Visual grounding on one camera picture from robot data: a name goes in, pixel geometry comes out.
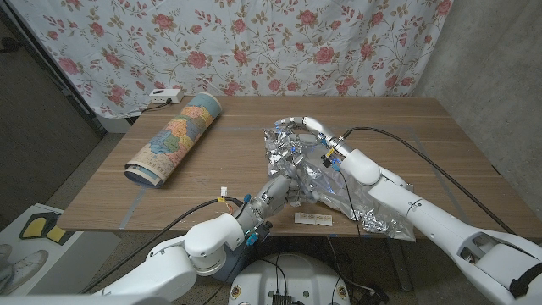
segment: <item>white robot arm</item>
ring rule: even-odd
[[[466,225],[431,202],[409,192],[405,181],[379,167],[358,149],[352,149],[324,125],[308,117],[282,119],[313,133],[344,157],[340,168],[369,194],[394,209],[440,247],[467,278],[496,304],[511,304],[521,296],[542,292],[542,248],[522,237]],[[296,183],[296,160],[287,175],[269,181],[243,208],[194,226],[185,236],[156,245],[145,263],[97,295],[151,294],[170,301],[185,294],[197,275],[212,275],[225,263],[224,245],[235,250],[266,234],[265,219],[277,214]],[[318,199],[303,190],[310,201]]]
[[[542,247],[520,236],[466,225],[403,188],[397,175],[379,167],[358,149],[352,150],[313,118],[286,118],[275,124],[308,130],[324,139],[329,148],[345,157],[342,170],[371,186],[369,195],[399,212],[446,252],[490,301],[510,304],[516,298],[542,292]]]

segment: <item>paper roll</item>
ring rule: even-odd
[[[214,96],[197,94],[125,165],[124,175],[141,186],[162,186],[220,112]]]

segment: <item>aluminum foil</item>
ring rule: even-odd
[[[370,186],[362,186],[343,172],[354,206],[352,210],[345,181],[333,169],[334,165],[340,166],[342,160],[339,155],[332,154],[329,158],[334,165],[326,168],[320,157],[329,149],[316,136],[277,128],[265,130],[264,140],[269,160],[268,177],[289,175],[297,182],[299,193],[302,193],[299,199],[290,202],[291,205],[320,201],[330,208],[340,210],[349,219],[359,219],[367,232],[415,241],[413,226],[408,220],[369,196]]]

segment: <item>floral curtain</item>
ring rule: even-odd
[[[10,0],[91,108],[193,95],[403,96],[451,0]]]

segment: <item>wooden table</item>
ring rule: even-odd
[[[161,230],[178,215],[217,197],[220,187],[242,199],[267,181],[263,128],[290,116],[312,116],[336,135],[352,126],[385,129],[427,153],[444,170],[520,236],[542,237],[542,223],[434,98],[427,97],[219,97],[224,111],[160,189],[141,187],[124,177],[124,165],[191,100],[143,114],[60,217],[65,230],[115,231],[136,206],[126,230]],[[347,140],[377,164],[397,173],[421,197],[459,219],[501,230],[478,206],[420,157],[399,142],[370,131]],[[172,230],[227,212],[222,203],[201,209]],[[294,224],[294,212],[333,215],[333,226]],[[354,222],[323,203],[288,206],[269,219],[272,234],[285,236],[356,236]]]

